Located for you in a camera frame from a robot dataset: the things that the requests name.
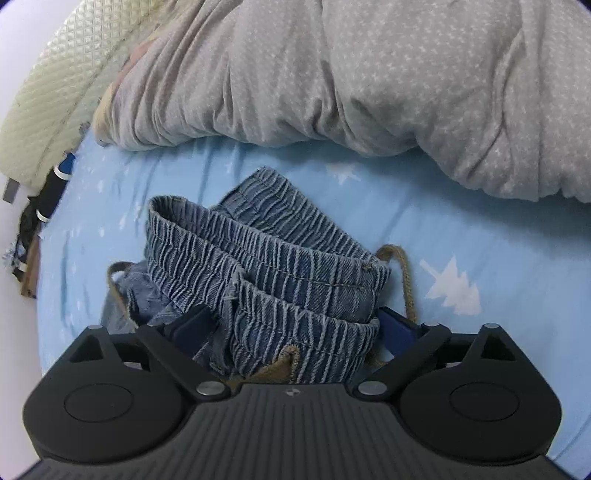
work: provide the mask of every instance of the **mattress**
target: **mattress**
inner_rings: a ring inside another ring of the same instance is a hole
[[[560,399],[550,457],[576,478],[591,471],[591,206],[465,190],[419,150],[368,160],[329,142],[266,149],[211,137],[131,153],[85,138],[43,231],[43,370],[99,323],[108,265],[142,258],[151,197],[176,194],[209,206],[260,166],[288,177],[368,249],[401,245],[419,321],[470,333],[501,324]],[[382,303],[403,313],[401,275],[392,268]]]

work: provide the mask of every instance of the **quilted white blanket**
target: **quilted white blanket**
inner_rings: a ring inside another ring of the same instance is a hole
[[[164,0],[82,0],[56,32],[0,128],[0,171],[39,189],[74,151],[131,49],[157,26]]]

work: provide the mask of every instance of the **denim fabric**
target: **denim fabric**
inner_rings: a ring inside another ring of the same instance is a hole
[[[352,378],[377,336],[374,309],[390,274],[270,168],[210,209],[152,199],[145,256],[117,282],[137,323],[170,323],[204,303],[218,321],[196,361],[247,377],[293,345],[299,383]],[[112,299],[103,324],[132,329]]]

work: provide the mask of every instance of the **metal screw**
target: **metal screw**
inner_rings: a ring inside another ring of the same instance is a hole
[[[375,395],[381,395],[388,391],[388,387],[386,384],[382,382],[376,382],[374,380],[370,380],[367,382],[361,382],[357,387],[359,393],[363,395],[367,395],[368,397],[373,397]]]
[[[213,397],[214,395],[219,395],[224,392],[226,389],[226,385],[221,382],[210,381],[210,382],[201,382],[197,386],[197,393],[205,397]]]
[[[285,393],[287,395],[289,395],[290,397],[295,397],[296,395],[299,395],[301,393],[301,391],[295,387],[290,387],[285,391]]]

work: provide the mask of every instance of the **ribbed black plate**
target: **ribbed black plate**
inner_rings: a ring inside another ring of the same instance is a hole
[[[566,480],[538,457],[512,466],[464,465],[419,445],[390,407],[342,385],[244,385],[202,404],[174,438],[113,465],[43,460],[23,480]]]

